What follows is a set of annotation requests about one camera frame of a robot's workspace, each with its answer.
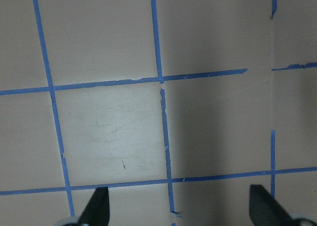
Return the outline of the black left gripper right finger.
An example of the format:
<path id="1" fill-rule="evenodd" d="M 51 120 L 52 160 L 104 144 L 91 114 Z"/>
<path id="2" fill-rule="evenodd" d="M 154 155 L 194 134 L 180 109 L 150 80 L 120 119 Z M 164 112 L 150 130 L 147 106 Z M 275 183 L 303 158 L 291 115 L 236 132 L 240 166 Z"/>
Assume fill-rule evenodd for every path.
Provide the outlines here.
<path id="1" fill-rule="evenodd" d="M 249 216 L 255 226 L 300 226 L 260 184 L 249 190 Z"/>

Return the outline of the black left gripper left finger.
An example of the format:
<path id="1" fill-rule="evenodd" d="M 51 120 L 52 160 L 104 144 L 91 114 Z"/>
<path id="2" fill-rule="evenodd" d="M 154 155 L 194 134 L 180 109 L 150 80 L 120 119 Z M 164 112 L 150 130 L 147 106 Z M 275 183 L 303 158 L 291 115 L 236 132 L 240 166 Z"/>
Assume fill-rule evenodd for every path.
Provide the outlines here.
<path id="1" fill-rule="evenodd" d="M 79 226 L 107 226 L 110 219 L 108 187 L 98 187 L 81 214 Z"/>

